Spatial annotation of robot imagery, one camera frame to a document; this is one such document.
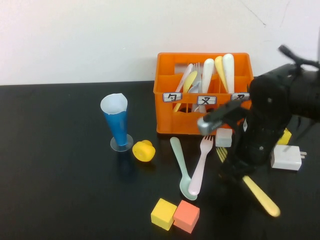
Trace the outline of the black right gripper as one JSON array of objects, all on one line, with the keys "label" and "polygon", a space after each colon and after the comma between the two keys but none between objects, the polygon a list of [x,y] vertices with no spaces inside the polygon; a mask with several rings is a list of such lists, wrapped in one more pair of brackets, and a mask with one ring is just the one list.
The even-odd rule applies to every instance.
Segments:
[{"label": "black right gripper", "polygon": [[253,172],[252,165],[263,165],[269,160],[271,151],[288,125],[288,115],[277,113],[264,115],[249,111],[245,121],[246,129],[240,132],[240,140],[234,150],[235,170],[227,157],[221,155],[219,175],[224,181],[239,182]]}]

